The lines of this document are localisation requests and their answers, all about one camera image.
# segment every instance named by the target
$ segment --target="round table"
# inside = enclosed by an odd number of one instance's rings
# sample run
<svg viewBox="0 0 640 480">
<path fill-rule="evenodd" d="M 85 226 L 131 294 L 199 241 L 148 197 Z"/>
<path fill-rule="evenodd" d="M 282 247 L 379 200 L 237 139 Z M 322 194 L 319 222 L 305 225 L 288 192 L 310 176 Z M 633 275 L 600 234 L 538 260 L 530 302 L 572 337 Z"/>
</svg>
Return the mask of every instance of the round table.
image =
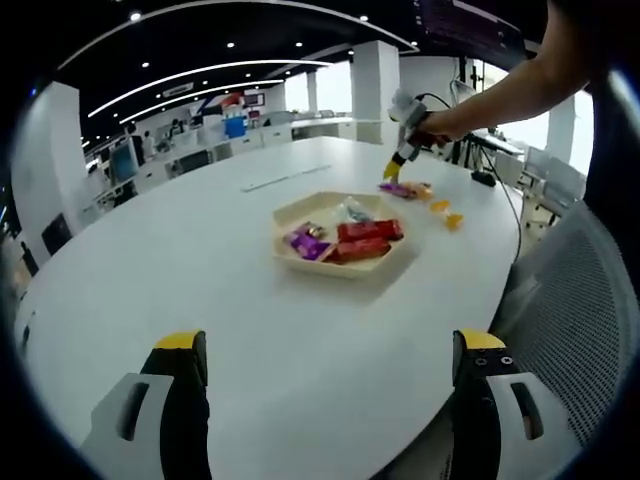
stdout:
<svg viewBox="0 0 640 480">
<path fill-rule="evenodd" d="M 27 368 L 72 444 L 157 340 L 201 328 L 217 480 L 365 479 L 400 453 L 452 392 L 452 331 L 489 327 L 518 234 L 502 188 L 422 155 L 403 176 L 450 200 L 459 231 L 385 197 L 411 227 L 398 271 L 350 281 L 274 261 L 273 210 L 321 190 L 376 193 L 390 153 L 337 138 L 246 153 L 134 198 L 65 245 L 33 279 L 16 332 L 30 323 Z"/>
</svg>

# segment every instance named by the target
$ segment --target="window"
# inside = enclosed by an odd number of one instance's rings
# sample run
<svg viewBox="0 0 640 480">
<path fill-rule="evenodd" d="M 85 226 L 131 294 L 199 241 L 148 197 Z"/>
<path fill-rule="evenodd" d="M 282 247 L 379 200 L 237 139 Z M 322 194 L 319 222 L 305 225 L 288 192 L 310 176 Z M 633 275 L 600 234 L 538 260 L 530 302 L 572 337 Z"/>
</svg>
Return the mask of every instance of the window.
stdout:
<svg viewBox="0 0 640 480">
<path fill-rule="evenodd" d="M 569 164 L 586 176 L 593 153 L 593 100 L 591 95 L 581 91 L 576 93 L 574 102 L 576 119 Z"/>
<path fill-rule="evenodd" d="M 309 111 L 309 88 L 306 73 L 287 78 L 284 82 L 284 103 L 289 111 Z"/>
<path fill-rule="evenodd" d="M 330 67 L 320 68 L 316 73 L 318 110 L 350 112 L 351 103 L 351 64 L 334 63 Z"/>
<path fill-rule="evenodd" d="M 483 76 L 484 72 L 484 82 L 478 83 L 478 91 L 494 86 L 508 75 L 507 71 L 481 60 L 474 60 L 474 65 L 480 77 Z M 549 112 L 529 120 L 499 125 L 498 128 L 509 140 L 524 142 L 527 145 L 544 150 L 547 146 L 547 134 L 549 132 Z"/>
</svg>

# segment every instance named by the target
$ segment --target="hexagonal tray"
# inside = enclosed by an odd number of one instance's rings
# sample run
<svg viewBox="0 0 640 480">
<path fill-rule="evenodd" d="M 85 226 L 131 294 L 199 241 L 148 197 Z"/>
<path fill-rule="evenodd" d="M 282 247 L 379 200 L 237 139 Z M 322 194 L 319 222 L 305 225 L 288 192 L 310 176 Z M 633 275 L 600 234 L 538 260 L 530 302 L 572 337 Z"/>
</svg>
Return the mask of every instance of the hexagonal tray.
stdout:
<svg viewBox="0 0 640 480">
<path fill-rule="evenodd" d="M 357 200 L 376 220 L 397 219 L 403 228 L 405 237 L 391 243 L 391 250 L 383 257 L 359 262 L 336 265 L 332 263 L 314 262 L 300 258 L 295 250 L 283 241 L 283 236 L 295 230 L 304 222 L 314 222 L 327 229 L 326 241 L 338 240 L 337 224 L 332 218 L 332 211 L 347 197 Z M 386 264 L 394 261 L 400 249 L 407 243 L 407 223 L 378 195 L 357 193 L 318 192 L 298 200 L 273 212 L 275 238 L 273 247 L 275 258 L 288 268 L 306 272 L 330 275 L 335 277 L 359 278 L 377 273 Z"/>
</svg>

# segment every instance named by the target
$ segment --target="ceiling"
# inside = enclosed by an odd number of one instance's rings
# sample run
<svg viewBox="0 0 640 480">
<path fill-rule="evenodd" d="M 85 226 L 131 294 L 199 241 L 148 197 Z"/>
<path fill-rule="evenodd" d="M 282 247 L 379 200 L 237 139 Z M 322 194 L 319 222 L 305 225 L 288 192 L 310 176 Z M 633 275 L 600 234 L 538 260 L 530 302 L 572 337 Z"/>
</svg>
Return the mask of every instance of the ceiling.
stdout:
<svg viewBox="0 0 640 480">
<path fill-rule="evenodd" d="M 261 80 L 279 66 L 233 67 L 183 77 L 132 95 L 87 118 L 89 112 L 123 93 L 180 72 L 245 60 L 301 59 L 336 45 L 356 45 L 374 39 L 394 44 L 400 51 L 411 49 L 385 33 L 339 16 L 283 5 L 277 0 L 268 4 L 245 0 L 143 17 L 142 21 L 113 33 L 57 70 L 80 48 L 127 22 L 132 12 L 147 14 L 185 3 L 177 0 L 46 2 L 31 15 L 36 18 L 31 21 L 30 31 L 39 40 L 39 47 L 37 62 L 28 65 L 28 78 L 44 74 L 42 83 L 55 79 L 78 88 L 83 135 L 95 138 L 119 133 L 120 119 L 163 101 L 156 99 L 156 95 L 167 88 L 194 82 L 197 91 Z M 367 15 L 368 23 L 406 41 L 418 41 L 422 54 L 464 54 L 429 44 L 416 23 L 414 0 L 305 0 L 304 3 L 355 18 Z M 541 40 L 546 22 L 545 0 L 529 0 L 524 5 L 500 0 L 467 0 L 465 3 L 517 26 L 526 39 Z M 229 42 L 235 46 L 227 48 Z M 302 43 L 301 47 L 296 46 L 298 42 Z M 319 60 L 334 62 L 349 58 L 346 48 Z M 148 68 L 142 67 L 145 62 L 149 63 Z M 292 73 L 313 68 L 299 66 Z M 284 79 L 285 75 L 275 78 Z"/>
</svg>

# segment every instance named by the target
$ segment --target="black cable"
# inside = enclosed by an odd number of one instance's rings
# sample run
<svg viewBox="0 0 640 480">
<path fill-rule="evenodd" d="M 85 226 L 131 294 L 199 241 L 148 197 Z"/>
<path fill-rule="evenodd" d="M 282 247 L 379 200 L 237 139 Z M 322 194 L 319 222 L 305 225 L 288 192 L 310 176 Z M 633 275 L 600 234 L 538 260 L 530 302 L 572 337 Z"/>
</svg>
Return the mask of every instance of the black cable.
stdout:
<svg viewBox="0 0 640 480">
<path fill-rule="evenodd" d="M 484 156 L 487 157 L 487 162 L 489 162 L 489 166 L 491 167 L 493 174 L 496 176 L 496 178 L 500 182 L 500 185 L 502 185 L 504 194 L 507 196 L 507 200 L 509 200 L 509 205 L 511 205 L 513 216 L 515 217 L 516 223 L 518 224 L 518 250 L 516 251 L 516 260 L 517 260 L 518 257 L 520 256 L 520 248 L 522 247 L 522 225 L 520 223 L 520 217 L 518 216 L 518 212 L 516 212 L 516 207 L 513 206 L 513 202 L 511 201 L 511 196 L 509 195 L 509 192 L 507 192 L 507 187 L 504 186 L 504 182 L 500 178 L 500 175 L 498 175 L 498 172 L 496 171 L 496 168 L 493 166 L 493 163 L 491 163 L 491 159 L 489 158 L 489 155 L 487 155 L 487 152 L 484 151 L 484 147 L 482 145 L 479 145 L 479 147 L 482 153 L 484 154 Z"/>
<path fill-rule="evenodd" d="M 440 98 L 439 96 L 437 96 L 435 93 L 421 93 L 420 95 L 416 95 L 416 100 L 418 100 L 419 102 L 422 101 L 422 99 L 424 97 L 432 97 L 435 98 L 436 100 L 440 101 L 445 107 L 447 108 L 451 108 L 451 105 L 449 105 L 447 102 L 445 102 L 444 100 L 442 100 L 442 98 Z"/>
</svg>

